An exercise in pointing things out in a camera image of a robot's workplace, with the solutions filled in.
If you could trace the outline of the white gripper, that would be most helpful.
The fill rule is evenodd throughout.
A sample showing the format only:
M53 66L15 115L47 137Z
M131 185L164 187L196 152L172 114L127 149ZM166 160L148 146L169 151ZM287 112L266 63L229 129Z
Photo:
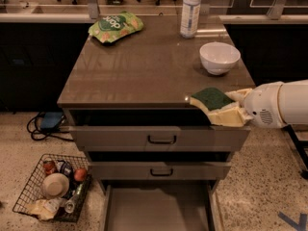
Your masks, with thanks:
M261 128L283 128L286 126L279 110L279 91L282 82L263 84L255 89L228 91L226 95L239 103L212 110L207 117L214 125L243 127L251 122Z

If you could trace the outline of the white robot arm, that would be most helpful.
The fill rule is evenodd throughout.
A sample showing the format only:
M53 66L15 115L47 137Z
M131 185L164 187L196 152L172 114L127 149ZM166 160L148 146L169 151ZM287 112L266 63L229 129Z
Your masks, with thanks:
M212 124L262 128L308 124L308 81L274 82L226 93L233 103L207 114Z

